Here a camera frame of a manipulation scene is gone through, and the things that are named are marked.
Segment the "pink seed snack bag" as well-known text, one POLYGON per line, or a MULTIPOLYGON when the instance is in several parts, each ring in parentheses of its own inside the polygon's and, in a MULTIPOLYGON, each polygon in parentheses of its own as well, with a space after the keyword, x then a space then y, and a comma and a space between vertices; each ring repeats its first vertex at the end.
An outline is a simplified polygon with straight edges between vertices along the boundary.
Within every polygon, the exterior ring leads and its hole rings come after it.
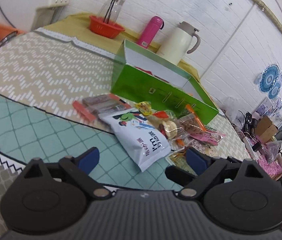
POLYGON ((224 133, 219 132, 217 129, 209 126, 205 126, 205 128, 205 132, 191 133, 191 137, 210 146, 217 146, 219 142, 226 137, 224 133))

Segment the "clear pack round biscuits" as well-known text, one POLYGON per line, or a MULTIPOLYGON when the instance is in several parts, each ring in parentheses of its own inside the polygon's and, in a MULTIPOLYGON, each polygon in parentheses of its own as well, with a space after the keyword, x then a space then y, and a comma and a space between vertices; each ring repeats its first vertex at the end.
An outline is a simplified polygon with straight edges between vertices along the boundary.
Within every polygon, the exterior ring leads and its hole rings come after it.
POLYGON ((148 115, 147 120, 166 137, 171 147, 185 147, 185 139, 189 133, 185 131, 173 111, 156 111, 148 115))

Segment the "orange edged brown snack pack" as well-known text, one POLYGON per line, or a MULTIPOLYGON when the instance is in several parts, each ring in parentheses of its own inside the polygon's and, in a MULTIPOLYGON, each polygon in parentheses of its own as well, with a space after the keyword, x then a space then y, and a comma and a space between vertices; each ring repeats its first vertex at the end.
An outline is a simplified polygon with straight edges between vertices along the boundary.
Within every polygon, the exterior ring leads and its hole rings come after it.
POLYGON ((193 107, 189 104, 185 106, 178 121, 189 134, 197 134, 207 131, 193 107))

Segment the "purple bar snack red ends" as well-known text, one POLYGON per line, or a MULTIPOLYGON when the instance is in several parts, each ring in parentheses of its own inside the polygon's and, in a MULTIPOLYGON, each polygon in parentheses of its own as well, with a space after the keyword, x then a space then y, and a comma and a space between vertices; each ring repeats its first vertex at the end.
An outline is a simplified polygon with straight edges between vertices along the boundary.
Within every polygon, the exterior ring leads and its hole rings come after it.
POLYGON ((73 101, 73 108, 87 122, 93 122, 103 113, 130 109, 131 106, 114 94, 103 94, 73 101))

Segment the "white blue snack bag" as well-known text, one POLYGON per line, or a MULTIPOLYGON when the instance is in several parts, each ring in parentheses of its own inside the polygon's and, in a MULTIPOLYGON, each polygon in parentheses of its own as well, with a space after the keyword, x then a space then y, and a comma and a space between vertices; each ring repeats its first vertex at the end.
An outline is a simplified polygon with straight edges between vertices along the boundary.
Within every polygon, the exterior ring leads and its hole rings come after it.
POLYGON ((135 108, 102 113, 99 118, 110 126, 142 172, 171 152, 166 137, 135 108))

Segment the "small yellow jelly cup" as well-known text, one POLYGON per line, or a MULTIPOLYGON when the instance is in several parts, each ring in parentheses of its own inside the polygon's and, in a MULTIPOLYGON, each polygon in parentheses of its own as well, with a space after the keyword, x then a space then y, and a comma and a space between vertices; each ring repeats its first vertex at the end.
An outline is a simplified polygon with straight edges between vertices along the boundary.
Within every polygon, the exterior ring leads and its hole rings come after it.
POLYGON ((142 115, 148 116, 152 114, 151 102, 143 101, 135 103, 134 105, 140 111, 140 113, 142 113, 142 115))

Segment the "white power strip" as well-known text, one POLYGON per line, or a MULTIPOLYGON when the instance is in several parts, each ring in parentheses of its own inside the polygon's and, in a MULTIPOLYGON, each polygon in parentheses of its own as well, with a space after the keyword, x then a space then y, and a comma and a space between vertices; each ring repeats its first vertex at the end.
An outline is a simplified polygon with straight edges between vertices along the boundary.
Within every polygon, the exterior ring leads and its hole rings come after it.
POLYGON ((249 155, 251 156, 252 159, 254 160, 258 160, 260 157, 260 154, 258 152, 255 152, 252 148, 252 144, 250 143, 250 140, 247 137, 244 137, 243 142, 245 144, 245 148, 247 150, 247 152, 249 153, 249 155))

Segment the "brown cardboard box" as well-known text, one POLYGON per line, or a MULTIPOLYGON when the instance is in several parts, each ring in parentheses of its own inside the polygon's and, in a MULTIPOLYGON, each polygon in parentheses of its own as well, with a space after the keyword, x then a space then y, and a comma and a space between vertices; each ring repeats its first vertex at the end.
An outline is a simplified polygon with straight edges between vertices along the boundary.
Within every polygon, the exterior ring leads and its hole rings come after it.
POLYGON ((264 116, 259 120, 257 127, 255 128, 255 136, 257 139, 265 144, 278 132, 277 127, 268 116, 264 116))

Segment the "green cardboard box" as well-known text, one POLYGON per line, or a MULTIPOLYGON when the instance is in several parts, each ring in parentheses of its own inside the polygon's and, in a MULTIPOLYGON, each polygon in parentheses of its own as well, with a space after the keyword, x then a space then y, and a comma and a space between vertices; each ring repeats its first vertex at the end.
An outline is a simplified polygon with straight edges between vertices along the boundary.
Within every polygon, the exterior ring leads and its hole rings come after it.
POLYGON ((191 105, 205 125, 219 113, 192 75, 129 40, 114 58, 111 93, 135 103, 148 101, 153 109, 169 109, 176 116, 191 105))

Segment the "blue paper fan decoration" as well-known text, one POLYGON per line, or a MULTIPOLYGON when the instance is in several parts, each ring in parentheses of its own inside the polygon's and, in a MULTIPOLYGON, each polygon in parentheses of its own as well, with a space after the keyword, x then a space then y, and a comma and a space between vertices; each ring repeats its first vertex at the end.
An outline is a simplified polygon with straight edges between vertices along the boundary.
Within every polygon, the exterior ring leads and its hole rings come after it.
POLYGON ((269 65, 258 78, 260 92, 266 93, 270 100, 278 97, 282 88, 282 70, 277 64, 269 65))

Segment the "cream thermal jug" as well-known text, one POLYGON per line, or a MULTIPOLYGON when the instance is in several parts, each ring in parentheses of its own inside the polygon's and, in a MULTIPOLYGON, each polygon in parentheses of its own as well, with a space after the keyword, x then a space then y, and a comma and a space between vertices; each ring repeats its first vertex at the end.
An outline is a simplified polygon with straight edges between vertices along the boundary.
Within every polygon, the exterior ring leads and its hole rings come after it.
POLYGON ((183 56, 193 53, 200 45, 199 30, 183 21, 164 40, 157 51, 157 55, 178 65, 183 56))

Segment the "red plastic basket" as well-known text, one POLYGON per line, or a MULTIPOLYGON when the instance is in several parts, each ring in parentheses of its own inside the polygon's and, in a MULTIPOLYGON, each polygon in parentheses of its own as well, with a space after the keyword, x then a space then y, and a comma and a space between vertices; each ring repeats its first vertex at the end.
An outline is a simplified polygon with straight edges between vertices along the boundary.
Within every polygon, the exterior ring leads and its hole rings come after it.
POLYGON ((120 33, 125 31, 125 28, 117 23, 105 23, 101 17, 94 15, 89 16, 89 29, 95 34, 107 37, 110 39, 116 38, 120 33))

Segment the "pink thermos bottle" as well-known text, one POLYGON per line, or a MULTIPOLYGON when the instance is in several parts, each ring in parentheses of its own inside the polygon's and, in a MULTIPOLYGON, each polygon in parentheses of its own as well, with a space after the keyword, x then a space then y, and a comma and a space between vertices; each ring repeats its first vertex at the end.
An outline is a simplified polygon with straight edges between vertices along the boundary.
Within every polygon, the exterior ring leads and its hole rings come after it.
POLYGON ((137 44, 143 48, 148 48, 159 30, 164 28, 164 21, 159 16, 153 16, 140 35, 137 44))

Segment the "black straws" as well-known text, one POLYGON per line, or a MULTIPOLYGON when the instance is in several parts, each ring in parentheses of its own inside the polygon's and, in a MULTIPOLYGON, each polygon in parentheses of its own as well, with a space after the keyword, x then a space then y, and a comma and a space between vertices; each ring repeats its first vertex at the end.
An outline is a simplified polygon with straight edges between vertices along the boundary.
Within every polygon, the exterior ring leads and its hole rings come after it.
POLYGON ((108 7, 108 10, 104 16, 104 19, 103 19, 103 22, 104 23, 108 23, 110 21, 110 17, 111 17, 111 13, 112 13, 112 9, 114 7, 114 3, 115 3, 116 0, 111 0, 111 3, 108 7))

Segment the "clear glass carafe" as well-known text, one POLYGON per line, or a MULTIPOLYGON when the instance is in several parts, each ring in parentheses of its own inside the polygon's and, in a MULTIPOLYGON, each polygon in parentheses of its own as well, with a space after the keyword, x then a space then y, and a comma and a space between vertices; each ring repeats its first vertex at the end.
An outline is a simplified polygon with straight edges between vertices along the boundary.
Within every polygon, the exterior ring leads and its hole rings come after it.
MULTIPOLYGON (((111 13, 111 17, 110 17, 110 21, 108 23, 116 23, 117 22, 117 18, 120 14, 121 8, 124 4, 126 0, 116 0, 114 3, 114 7, 112 9, 112 13, 111 13)), ((97 17, 101 17, 102 19, 104 19, 104 16, 108 10, 108 7, 111 3, 111 0, 107 0, 104 5, 101 7, 97 17)))

